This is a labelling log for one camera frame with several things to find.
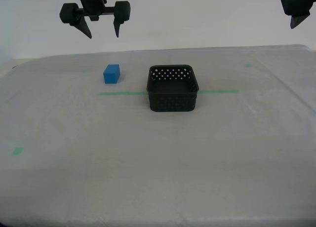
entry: white fabric surface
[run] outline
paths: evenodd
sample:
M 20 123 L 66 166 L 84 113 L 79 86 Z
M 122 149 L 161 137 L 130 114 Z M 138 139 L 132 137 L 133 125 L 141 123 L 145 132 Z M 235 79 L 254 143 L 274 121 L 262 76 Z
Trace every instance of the white fabric surface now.
M 120 64 L 116 85 L 103 71 Z M 149 67 L 188 64 L 189 113 L 155 113 Z M 316 225 L 316 54 L 302 46 L 68 55 L 0 78 L 0 222 Z M 16 147 L 24 148 L 12 156 Z

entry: white wall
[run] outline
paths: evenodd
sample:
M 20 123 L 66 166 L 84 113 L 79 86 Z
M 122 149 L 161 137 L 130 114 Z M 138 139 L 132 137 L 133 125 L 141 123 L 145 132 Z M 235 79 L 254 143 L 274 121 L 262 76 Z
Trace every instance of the white wall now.
M 93 38 L 62 24 L 77 0 L 0 0 L 0 47 L 12 58 L 142 49 L 304 44 L 316 49 L 316 7 L 298 28 L 280 0 L 129 0 L 131 19 L 117 39 L 113 16 L 87 23 Z

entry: perforated basket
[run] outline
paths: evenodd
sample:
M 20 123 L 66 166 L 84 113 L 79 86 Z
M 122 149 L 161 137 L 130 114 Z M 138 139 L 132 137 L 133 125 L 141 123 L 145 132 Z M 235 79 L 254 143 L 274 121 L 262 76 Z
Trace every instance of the perforated basket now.
M 185 112 L 196 106 L 198 83 L 189 65 L 153 66 L 147 92 L 152 111 Z

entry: green tape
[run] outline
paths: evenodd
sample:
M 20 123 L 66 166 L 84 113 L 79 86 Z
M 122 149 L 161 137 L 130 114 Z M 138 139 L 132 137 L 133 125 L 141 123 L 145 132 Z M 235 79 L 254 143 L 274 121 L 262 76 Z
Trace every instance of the green tape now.
M 24 150 L 24 148 L 22 148 L 22 147 L 16 147 L 12 153 L 12 156 L 16 156 L 16 155 L 21 154 L 23 150 Z
M 200 90 L 198 94 L 237 94 L 238 90 Z M 102 92 L 99 96 L 118 96 L 118 95 L 148 95 L 146 91 L 121 91 L 121 92 Z
M 102 92 L 99 93 L 101 96 L 117 96 L 117 95 L 147 95 L 146 91 L 140 92 L 130 92 L 130 91 L 122 91 L 122 92 Z
M 239 90 L 200 90 L 198 94 L 237 94 Z

